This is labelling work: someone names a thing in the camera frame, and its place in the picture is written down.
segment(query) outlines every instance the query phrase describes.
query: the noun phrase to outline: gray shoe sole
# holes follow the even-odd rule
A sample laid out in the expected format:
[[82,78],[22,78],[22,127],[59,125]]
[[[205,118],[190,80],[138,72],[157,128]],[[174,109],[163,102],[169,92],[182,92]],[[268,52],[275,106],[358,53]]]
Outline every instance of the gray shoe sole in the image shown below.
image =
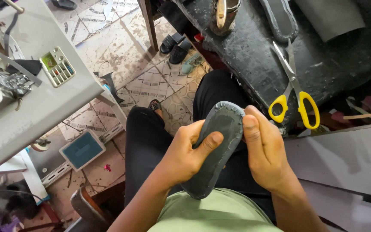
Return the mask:
[[226,101],[215,104],[209,112],[193,148],[197,148],[214,131],[221,132],[224,140],[207,156],[200,171],[181,184],[191,197],[200,200],[206,198],[213,190],[221,170],[243,136],[244,115],[242,108]]

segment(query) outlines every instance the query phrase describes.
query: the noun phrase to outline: yellow scissors handle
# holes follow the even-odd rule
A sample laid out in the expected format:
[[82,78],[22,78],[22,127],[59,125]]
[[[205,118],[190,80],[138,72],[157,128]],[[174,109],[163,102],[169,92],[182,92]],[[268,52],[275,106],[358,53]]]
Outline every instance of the yellow scissors handle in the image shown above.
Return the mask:
[[[310,94],[303,92],[303,91],[298,93],[298,98],[300,98],[299,99],[300,106],[298,107],[298,112],[300,112],[300,115],[301,115],[301,118],[303,119],[303,123],[305,127],[308,129],[316,129],[320,125],[320,113],[319,113],[319,109],[317,108],[316,103],[314,102]],[[314,126],[310,125],[309,118],[307,117],[306,108],[304,107],[304,102],[303,102],[305,98],[309,100],[310,104],[312,104],[313,110],[315,112],[316,124]]]
[[[281,114],[277,116],[275,116],[272,112],[273,106],[275,104],[280,104],[281,107],[283,108],[283,110],[281,111]],[[270,115],[270,117],[274,121],[281,123],[284,119],[284,115],[286,114],[287,109],[288,107],[287,107],[286,95],[280,95],[278,98],[276,98],[276,100],[273,101],[273,103],[271,103],[270,107],[268,108],[268,115]]]

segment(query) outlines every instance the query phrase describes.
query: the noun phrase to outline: light blue shoe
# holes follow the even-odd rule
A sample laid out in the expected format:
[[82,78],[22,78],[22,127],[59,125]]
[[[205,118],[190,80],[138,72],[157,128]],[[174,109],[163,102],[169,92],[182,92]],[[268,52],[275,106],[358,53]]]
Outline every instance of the light blue shoe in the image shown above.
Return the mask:
[[184,74],[191,73],[195,67],[199,66],[203,62],[203,57],[200,56],[200,54],[197,52],[194,55],[192,55],[181,67],[181,71]]

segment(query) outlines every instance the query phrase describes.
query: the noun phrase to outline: hand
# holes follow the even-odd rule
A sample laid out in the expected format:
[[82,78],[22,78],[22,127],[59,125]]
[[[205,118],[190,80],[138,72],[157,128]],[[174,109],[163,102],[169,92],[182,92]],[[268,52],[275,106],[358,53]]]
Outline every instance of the hand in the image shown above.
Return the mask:
[[281,198],[290,197],[301,185],[289,166],[279,129],[254,106],[244,109],[243,133],[254,180]]
[[205,120],[197,121],[178,129],[171,145],[155,170],[168,187],[188,181],[196,174],[207,156],[223,141],[223,135],[216,131],[209,134],[200,146],[193,149]]

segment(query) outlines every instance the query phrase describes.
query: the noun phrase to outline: wooden chair leg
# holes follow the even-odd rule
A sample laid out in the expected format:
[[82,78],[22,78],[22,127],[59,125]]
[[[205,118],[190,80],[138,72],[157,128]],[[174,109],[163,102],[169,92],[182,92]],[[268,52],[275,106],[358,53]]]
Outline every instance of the wooden chair leg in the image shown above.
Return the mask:
[[139,2],[144,19],[146,20],[150,44],[152,48],[157,52],[158,51],[157,36],[155,35],[154,19],[152,18],[150,0],[139,0]]

